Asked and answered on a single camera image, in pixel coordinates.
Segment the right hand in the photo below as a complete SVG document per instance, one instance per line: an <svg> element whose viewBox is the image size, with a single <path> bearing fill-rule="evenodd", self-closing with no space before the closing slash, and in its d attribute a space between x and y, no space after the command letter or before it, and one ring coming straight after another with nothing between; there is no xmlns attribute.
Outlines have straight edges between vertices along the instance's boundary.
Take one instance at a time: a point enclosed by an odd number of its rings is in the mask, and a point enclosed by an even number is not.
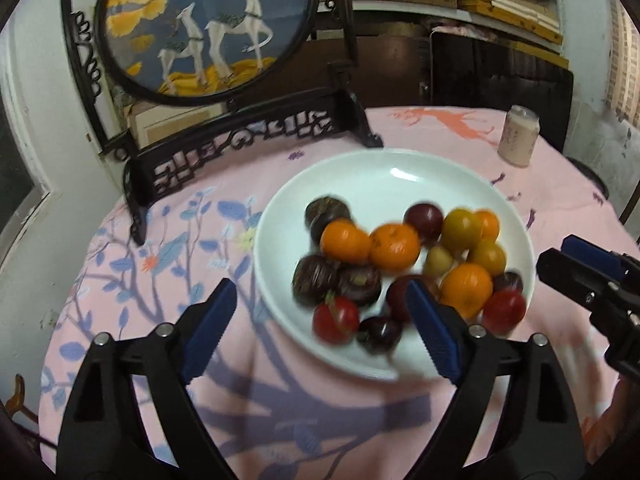
<svg viewBox="0 0 640 480"><path fill-rule="evenodd" d="M582 424L588 463L594 464L618 439L639 426L639 385L620 375L610 406L595 422Z"/></svg>

